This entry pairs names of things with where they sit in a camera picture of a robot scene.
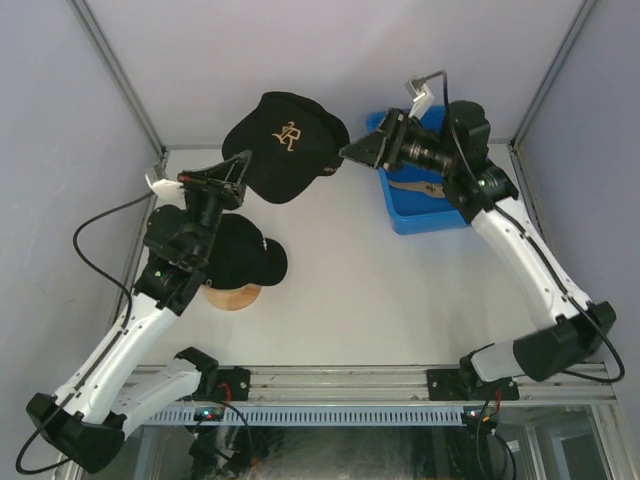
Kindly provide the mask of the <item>black cap gold logo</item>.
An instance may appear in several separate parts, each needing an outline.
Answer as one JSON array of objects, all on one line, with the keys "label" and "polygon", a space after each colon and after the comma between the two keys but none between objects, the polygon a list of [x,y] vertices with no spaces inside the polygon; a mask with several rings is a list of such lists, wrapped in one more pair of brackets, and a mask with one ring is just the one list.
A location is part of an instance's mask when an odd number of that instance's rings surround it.
[{"label": "black cap gold logo", "polygon": [[271,91],[226,135],[221,152],[229,159],[249,150],[246,184],[264,201],[285,204],[316,178],[335,174],[349,143],[342,120],[318,102]]}]

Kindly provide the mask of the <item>black baseball cap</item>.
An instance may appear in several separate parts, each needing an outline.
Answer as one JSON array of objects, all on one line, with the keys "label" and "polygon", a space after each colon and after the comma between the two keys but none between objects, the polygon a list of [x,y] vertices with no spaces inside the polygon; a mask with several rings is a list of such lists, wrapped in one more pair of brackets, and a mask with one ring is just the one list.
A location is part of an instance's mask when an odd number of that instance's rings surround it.
[{"label": "black baseball cap", "polygon": [[282,282],[287,270],[287,254],[279,242],[265,237],[246,217],[227,213],[221,217],[202,285],[214,290],[270,287]]}]

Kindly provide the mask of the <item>wooden hat stand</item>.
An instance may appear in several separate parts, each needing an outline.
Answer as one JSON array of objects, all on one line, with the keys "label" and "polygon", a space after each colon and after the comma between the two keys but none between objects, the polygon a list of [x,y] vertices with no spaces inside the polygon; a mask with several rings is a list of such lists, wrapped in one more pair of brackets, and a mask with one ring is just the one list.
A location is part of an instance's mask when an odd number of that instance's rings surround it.
[{"label": "wooden hat stand", "polygon": [[218,290],[203,286],[201,290],[213,307],[234,312],[252,305],[258,299],[262,287],[251,284],[235,290]]}]

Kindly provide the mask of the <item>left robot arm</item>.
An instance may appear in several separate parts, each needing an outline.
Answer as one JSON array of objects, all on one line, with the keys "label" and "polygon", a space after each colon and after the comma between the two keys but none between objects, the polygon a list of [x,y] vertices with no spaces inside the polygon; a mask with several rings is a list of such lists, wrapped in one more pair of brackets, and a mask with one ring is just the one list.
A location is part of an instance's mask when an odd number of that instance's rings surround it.
[{"label": "left robot arm", "polygon": [[126,439],[176,400],[206,400],[219,387],[218,362],[195,347],[178,352],[151,378],[128,388],[141,358],[196,296],[205,279],[223,212],[244,202],[245,150],[212,167],[183,170],[170,179],[161,164],[145,179],[162,204],[148,217],[147,263],[118,320],[82,366],[53,394],[26,406],[34,434],[88,473],[118,455]]}]

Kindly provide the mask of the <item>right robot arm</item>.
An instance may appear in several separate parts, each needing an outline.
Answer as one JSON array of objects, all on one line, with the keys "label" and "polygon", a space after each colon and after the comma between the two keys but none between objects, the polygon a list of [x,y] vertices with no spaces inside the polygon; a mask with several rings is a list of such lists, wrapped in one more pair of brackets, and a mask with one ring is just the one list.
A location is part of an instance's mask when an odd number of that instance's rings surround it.
[{"label": "right robot arm", "polygon": [[391,109],[376,129],[340,150],[343,158],[372,169],[412,166],[439,174],[445,199],[524,294],[533,331],[460,359],[454,387],[466,399],[491,397],[521,376],[537,382],[558,373],[578,377],[574,365],[600,347],[613,347],[608,333],[616,320],[610,303],[594,302],[570,279],[532,226],[518,188],[489,158],[490,130],[485,110],[471,101],[446,106],[437,131]]}]

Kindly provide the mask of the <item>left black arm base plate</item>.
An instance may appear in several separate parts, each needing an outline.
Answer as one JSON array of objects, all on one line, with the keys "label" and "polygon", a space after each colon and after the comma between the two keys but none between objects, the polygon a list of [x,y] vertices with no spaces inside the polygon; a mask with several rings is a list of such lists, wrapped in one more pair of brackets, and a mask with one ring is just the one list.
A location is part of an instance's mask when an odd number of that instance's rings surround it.
[{"label": "left black arm base plate", "polygon": [[246,401],[250,391],[251,371],[242,367],[216,369],[201,378],[197,398],[217,401]]}]

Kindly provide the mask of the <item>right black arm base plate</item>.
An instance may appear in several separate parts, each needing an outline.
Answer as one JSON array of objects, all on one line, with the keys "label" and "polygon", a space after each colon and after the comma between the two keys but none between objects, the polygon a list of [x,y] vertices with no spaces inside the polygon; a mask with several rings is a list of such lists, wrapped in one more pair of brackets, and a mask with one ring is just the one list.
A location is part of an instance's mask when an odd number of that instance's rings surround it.
[{"label": "right black arm base plate", "polygon": [[433,401],[520,399],[517,383],[511,378],[481,380],[474,372],[462,368],[432,368],[426,371],[429,399]]}]

